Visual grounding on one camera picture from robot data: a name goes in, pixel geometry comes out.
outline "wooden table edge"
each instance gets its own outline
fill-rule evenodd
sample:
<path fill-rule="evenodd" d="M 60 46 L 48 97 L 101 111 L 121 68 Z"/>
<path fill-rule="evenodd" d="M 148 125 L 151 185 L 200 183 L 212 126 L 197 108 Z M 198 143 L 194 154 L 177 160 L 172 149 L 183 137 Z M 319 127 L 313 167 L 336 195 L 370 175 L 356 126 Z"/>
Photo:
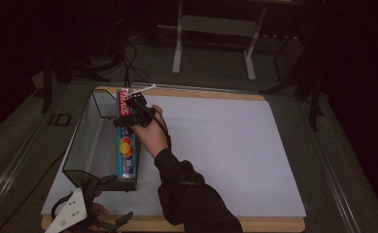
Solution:
<path fill-rule="evenodd" d="M 98 86 L 95 89 L 107 90 L 110 93 L 116 93 L 120 87 L 115 86 Z M 253 100 L 265 101 L 261 95 L 243 94 L 243 93 L 226 93 L 214 90 L 183 90 L 169 88 L 155 88 L 144 91 L 144 95 L 156 96 L 174 96 L 174 97 L 190 97 L 190 98 L 212 98 L 212 99 L 230 99 L 230 100 Z"/>
<path fill-rule="evenodd" d="M 99 219 L 114 224 L 119 215 L 100 216 Z M 254 217 L 241 216 L 243 232 L 303 232 L 303 217 Z M 51 215 L 44 215 L 41 222 L 43 229 L 52 223 Z M 128 223 L 118 229 L 121 232 L 184 232 L 183 224 L 172 225 L 164 216 L 134 216 Z"/>
<path fill-rule="evenodd" d="M 120 87 L 98 86 L 95 89 L 107 90 L 116 93 Z M 261 95 L 225 93 L 211 90 L 181 90 L 156 88 L 144 92 L 145 95 L 174 96 L 190 98 L 214 98 L 230 100 L 265 101 Z M 117 215 L 101 216 L 99 219 L 114 223 L 120 217 Z M 244 232 L 302 232 L 305 229 L 303 217 L 239 217 Z M 41 222 L 43 229 L 52 223 L 50 215 L 44 215 Z M 119 228 L 119 231 L 147 231 L 147 232 L 184 232 L 183 224 L 171 225 L 163 216 L 134 216 L 128 224 Z"/>

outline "metal frame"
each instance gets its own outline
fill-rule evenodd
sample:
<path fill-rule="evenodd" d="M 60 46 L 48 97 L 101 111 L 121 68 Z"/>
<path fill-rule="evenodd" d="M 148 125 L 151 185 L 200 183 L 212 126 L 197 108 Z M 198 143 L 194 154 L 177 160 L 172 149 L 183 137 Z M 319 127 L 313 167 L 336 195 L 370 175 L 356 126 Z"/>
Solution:
<path fill-rule="evenodd" d="M 173 75 L 180 74 L 182 61 L 182 33 L 183 30 L 209 32 L 217 34 L 228 34 L 236 36 L 250 36 L 251 43 L 244 50 L 244 59 L 246 63 L 247 75 L 249 81 L 256 80 L 255 68 L 253 65 L 252 54 L 255 49 L 258 33 L 261 29 L 267 8 L 260 12 L 257 22 L 247 20 L 236 20 L 216 17 L 196 17 L 183 14 L 183 0 L 179 1 L 179 15 L 177 20 L 177 44 L 174 52 Z"/>

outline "cable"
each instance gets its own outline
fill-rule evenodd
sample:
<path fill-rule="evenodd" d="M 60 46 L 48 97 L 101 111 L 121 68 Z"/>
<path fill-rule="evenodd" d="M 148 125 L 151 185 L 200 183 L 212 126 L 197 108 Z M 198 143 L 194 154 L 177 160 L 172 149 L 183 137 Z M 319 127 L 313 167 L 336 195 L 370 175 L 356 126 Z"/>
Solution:
<path fill-rule="evenodd" d="M 167 32 L 164 32 L 160 35 L 157 35 L 155 38 L 156 39 L 160 39 L 160 38 L 163 38 L 163 37 L 166 37 L 172 33 L 175 33 L 177 32 L 177 29 L 171 29 Z M 148 43 L 151 43 L 153 40 L 150 40 L 150 39 L 146 39 L 146 40 L 138 40 L 139 37 L 144 37 L 143 33 L 138 33 L 136 35 L 133 35 L 131 37 L 129 37 L 127 39 L 128 42 L 132 42 L 132 43 L 137 43 L 137 44 L 148 44 Z"/>
<path fill-rule="evenodd" d="M 133 81 L 134 82 L 138 82 L 138 81 L 142 81 L 146 84 L 150 84 L 148 81 L 147 81 L 147 77 L 149 76 L 149 73 L 147 73 L 146 71 L 142 70 L 142 69 L 138 69 L 136 68 L 135 66 L 133 66 L 132 64 L 130 64 L 130 68 L 133 69 L 134 73 L 136 74 L 136 76 L 138 76 L 140 79 L 136 80 L 136 81 Z M 143 72 L 145 74 L 145 77 L 142 77 L 138 72 Z"/>
<path fill-rule="evenodd" d="M 136 68 L 135 66 L 133 66 L 134 60 L 135 60 L 135 58 L 137 57 L 137 48 L 136 48 L 133 44 L 131 44 L 131 43 L 129 43 L 129 42 L 127 42 L 127 44 L 128 44 L 130 47 L 132 47 L 133 50 L 134 50 L 134 56 L 133 56 L 133 58 L 131 59 L 131 61 L 129 61 L 128 58 L 125 57 L 125 60 L 127 60 L 128 63 L 129 63 L 129 68 L 133 68 L 134 73 L 140 78 L 140 81 L 143 81 L 143 82 L 146 83 L 146 84 L 150 84 L 150 83 L 147 81 L 147 76 L 148 76 L 149 74 L 148 74 L 146 71 L 143 71 L 143 70 L 138 69 L 138 68 Z M 139 74 L 137 73 L 137 71 L 144 72 L 144 73 L 146 74 L 146 77 L 143 78 L 141 75 L 139 75 Z"/>
<path fill-rule="evenodd" d="M 130 67 L 127 65 L 127 60 L 124 58 L 125 74 L 124 74 L 124 86 L 130 87 L 130 79 L 128 77 L 128 70 Z"/>
<path fill-rule="evenodd" d="M 58 201 L 52 206 L 52 220 L 55 219 L 55 211 L 57 210 L 57 207 L 58 207 L 59 205 L 61 205 L 62 203 L 64 203 L 64 202 L 70 200 L 71 195 L 73 195 L 73 193 L 70 193 L 70 194 L 68 194 L 67 196 L 65 196 L 65 197 L 63 197 L 63 198 L 61 198 L 61 199 L 59 199 L 59 200 L 58 200 Z"/>
<path fill-rule="evenodd" d="M 31 191 L 28 193 L 28 195 L 24 198 L 24 200 L 18 205 L 18 207 L 7 217 L 7 219 L 1 224 L 0 226 L 0 232 L 1 230 L 7 225 L 7 223 L 13 218 L 13 216 L 21 209 L 21 207 L 27 202 L 28 198 L 33 194 L 34 190 L 37 189 L 40 182 L 43 180 L 43 178 L 46 176 L 46 174 L 50 171 L 50 169 L 64 156 L 65 152 L 62 153 L 53 163 L 52 165 L 46 170 L 46 172 L 41 176 L 40 180 L 37 181 L 37 183 L 34 185 L 34 187 L 31 189 Z"/>

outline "floor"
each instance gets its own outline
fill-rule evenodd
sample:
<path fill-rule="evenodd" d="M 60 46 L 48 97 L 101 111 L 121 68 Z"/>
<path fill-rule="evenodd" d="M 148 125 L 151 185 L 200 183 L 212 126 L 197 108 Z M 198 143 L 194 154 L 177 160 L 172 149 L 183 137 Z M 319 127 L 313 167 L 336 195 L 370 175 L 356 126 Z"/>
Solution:
<path fill-rule="evenodd" d="M 247 80 L 243 54 L 235 47 L 198 43 L 199 35 L 184 40 L 181 73 L 171 74 L 175 31 L 163 29 L 156 43 L 142 37 L 130 39 L 127 57 L 136 54 L 130 80 L 149 83 L 216 88 L 258 93 L 277 83 L 273 56 L 282 41 L 261 37 L 253 54 L 256 82 Z M 279 56 L 281 74 L 292 67 L 301 52 L 297 40 Z M 105 62 L 94 59 L 96 63 Z M 101 73 L 109 83 L 95 82 L 74 72 L 69 84 L 53 80 L 53 102 L 41 114 L 41 98 L 30 96 L 0 125 L 0 232 L 44 232 L 41 209 L 68 147 L 89 92 L 99 85 L 122 85 L 124 67 Z M 42 86 L 42 73 L 33 77 Z M 378 232 L 378 201 L 357 162 L 327 96 L 322 94 L 319 132 L 307 120 L 306 102 L 296 102 L 295 86 L 264 96 L 272 108 L 285 151 L 305 205 L 307 233 Z M 66 126 L 52 115 L 71 116 Z"/>

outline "dark background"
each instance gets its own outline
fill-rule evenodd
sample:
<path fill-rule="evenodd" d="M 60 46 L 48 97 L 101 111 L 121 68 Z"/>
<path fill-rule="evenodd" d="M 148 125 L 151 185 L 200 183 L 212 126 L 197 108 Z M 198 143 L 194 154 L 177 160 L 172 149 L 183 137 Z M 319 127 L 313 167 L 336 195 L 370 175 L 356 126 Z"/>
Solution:
<path fill-rule="evenodd" d="M 0 123 L 34 92 L 30 78 L 42 70 L 46 38 L 58 38 L 76 55 L 85 47 L 85 54 L 105 54 L 102 45 L 113 18 L 107 14 L 107 5 L 99 6 L 92 0 L 83 3 L 75 7 L 70 1 L 0 1 Z M 316 48 L 313 55 L 322 58 L 326 70 L 322 91 L 328 95 L 378 197 L 378 1 L 332 1 L 329 5 L 311 41 Z M 140 30 L 149 38 L 155 37 L 157 24 L 177 23 L 177 1 L 140 0 L 127 7 L 127 21 L 133 25 L 130 31 Z M 75 14 L 80 8 L 87 13 L 81 19 Z M 193 4 L 187 10 L 220 14 L 213 4 Z M 271 8 L 261 32 L 291 35 L 291 18 L 311 18 L 316 11 L 293 6 Z M 236 11 L 226 17 L 255 17 L 245 12 L 250 12 L 249 7 L 237 4 Z M 88 44 L 85 38 L 89 37 L 95 37 L 97 43 Z"/>

